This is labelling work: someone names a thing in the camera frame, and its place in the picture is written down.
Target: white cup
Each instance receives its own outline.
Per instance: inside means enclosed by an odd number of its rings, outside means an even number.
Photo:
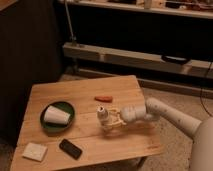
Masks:
[[[44,114],[44,121],[49,123],[67,125],[70,114],[54,106],[49,106]]]

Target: green bowl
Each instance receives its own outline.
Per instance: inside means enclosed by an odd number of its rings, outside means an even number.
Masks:
[[[44,114],[45,114],[47,108],[50,105],[70,114],[70,118],[69,118],[67,125],[48,123],[48,122],[44,121]],[[66,130],[72,124],[74,117],[75,117],[74,107],[70,103],[59,101],[59,102],[54,102],[54,103],[49,104],[42,111],[41,116],[40,116],[40,123],[41,123],[41,126],[42,126],[42,128],[45,132],[47,132],[47,133],[58,133],[58,132],[62,132],[64,130]]]

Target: floor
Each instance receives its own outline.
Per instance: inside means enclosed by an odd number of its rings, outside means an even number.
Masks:
[[[62,75],[59,81],[84,79],[71,75]],[[175,94],[150,88],[142,88],[145,98],[155,97],[193,117],[204,120],[209,116],[203,109],[199,97]],[[205,106],[213,113],[213,100],[204,99]],[[161,118],[155,123],[165,146],[164,153],[150,156],[140,169],[136,165],[139,159],[89,166],[71,171],[186,171],[189,167],[192,141],[168,121]],[[0,141],[0,171],[8,171],[13,155],[13,148]]]

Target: wood grain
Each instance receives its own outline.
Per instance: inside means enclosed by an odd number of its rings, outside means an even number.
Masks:
[[[96,95],[113,96],[113,102],[95,101]],[[48,135],[40,126],[40,113],[46,105],[58,100],[73,104],[75,121],[63,133]],[[33,86],[11,170],[59,170],[161,153],[163,147],[152,123],[137,122],[108,133],[102,130],[96,117],[98,106],[111,108],[134,104],[144,105],[143,93],[135,76]],[[79,160],[72,159],[59,149],[58,145],[63,138],[83,150]],[[21,154],[29,142],[48,147],[47,155],[41,163],[22,158]]]

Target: black phone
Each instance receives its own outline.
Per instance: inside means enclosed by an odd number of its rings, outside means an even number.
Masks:
[[[63,150],[64,152],[66,152],[67,154],[69,154],[76,160],[82,154],[82,150],[76,145],[74,145],[73,143],[71,143],[70,141],[68,141],[67,139],[63,139],[61,143],[59,144],[59,147],[61,150]]]

